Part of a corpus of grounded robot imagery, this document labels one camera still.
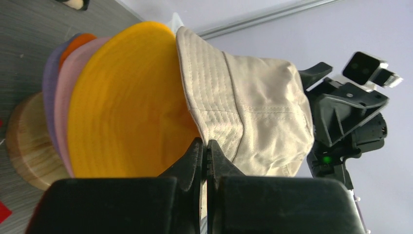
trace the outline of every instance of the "beige bucket hat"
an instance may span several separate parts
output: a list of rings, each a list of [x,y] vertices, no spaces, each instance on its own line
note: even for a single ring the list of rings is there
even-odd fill
[[[294,176],[314,142],[296,67],[281,59],[230,55],[185,27],[176,43],[188,109],[204,143],[218,141],[246,175]]]

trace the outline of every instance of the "black plastic part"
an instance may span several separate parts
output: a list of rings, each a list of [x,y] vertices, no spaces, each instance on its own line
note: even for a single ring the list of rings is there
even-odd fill
[[[347,189],[353,189],[353,183],[345,167],[346,160],[359,158],[362,153],[382,148],[386,136],[386,122],[383,116],[378,114],[332,147],[316,141],[307,156],[312,176],[335,179],[343,183]]]
[[[329,179],[222,177],[214,234],[363,234],[352,197]]]
[[[384,62],[359,51],[354,53],[342,74],[357,84],[364,85],[368,81],[374,82],[373,79],[377,72],[382,69],[380,65]]]
[[[57,181],[26,233],[198,234],[203,153],[196,138],[158,178]]]
[[[244,176],[244,174],[225,157],[218,142],[210,140],[206,149],[208,234],[214,233],[213,222],[217,207],[218,185],[223,176]]]
[[[83,0],[83,6],[82,6],[82,8],[81,8],[80,10],[86,11],[86,10],[88,9],[88,7],[89,7],[89,1],[90,1],[90,0]]]
[[[350,157],[360,157],[361,154],[347,155]],[[311,175],[314,178],[328,178],[341,182],[348,190],[354,189],[350,174],[345,166],[345,161],[341,161],[340,157],[333,158],[331,163],[322,163],[322,159],[315,156],[311,152],[307,156],[307,164],[310,168]]]
[[[380,69],[377,72],[376,77],[374,78],[374,80],[372,80],[373,83],[380,85],[381,87],[385,87],[385,83],[387,82],[387,80],[394,75],[394,72],[389,71],[387,69]]]
[[[382,114],[378,114],[363,126],[352,132],[353,147],[359,148],[362,153],[380,149],[384,146],[387,137],[387,125]]]
[[[176,178],[60,180],[43,195],[26,233],[174,233],[180,195]]]
[[[317,83],[317,81],[324,78],[330,72],[332,72],[333,67],[325,62],[320,62],[307,70],[299,71],[301,82],[304,90],[307,90],[312,85]]]
[[[332,147],[338,141],[374,118],[388,104],[389,98],[357,86],[344,85],[326,78],[307,93],[316,140]]]
[[[201,217],[199,214],[202,197],[204,143],[197,137],[185,154],[159,177],[175,177],[182,191],[180,204],[180,231],[199,233]]]

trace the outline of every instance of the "gray carpet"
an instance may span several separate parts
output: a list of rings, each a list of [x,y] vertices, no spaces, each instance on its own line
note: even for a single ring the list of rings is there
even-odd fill
[[[86,12],[54,0],[0,0],[0,141],[14,107],[41,91],[43,66],[54,48],[79,32],[113,36],[137,22],[115,0],[91,0]],[[0,224],[0,233],[24,233],[42,193],[16,174],[3,143],[0,201],[13,214]]]

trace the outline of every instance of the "wooden base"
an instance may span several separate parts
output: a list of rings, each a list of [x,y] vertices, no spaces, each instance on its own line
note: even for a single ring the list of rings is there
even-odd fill
[[[42,93],[15,108],[7,127],[6,146],[17,173],[31,185],[46,190],[56,180],[69,178],[49,138]]]

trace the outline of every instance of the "red object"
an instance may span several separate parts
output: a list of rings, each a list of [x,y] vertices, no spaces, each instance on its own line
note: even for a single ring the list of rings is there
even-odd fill
[[[5,221],[12,212],[0,201],[0,224]]]

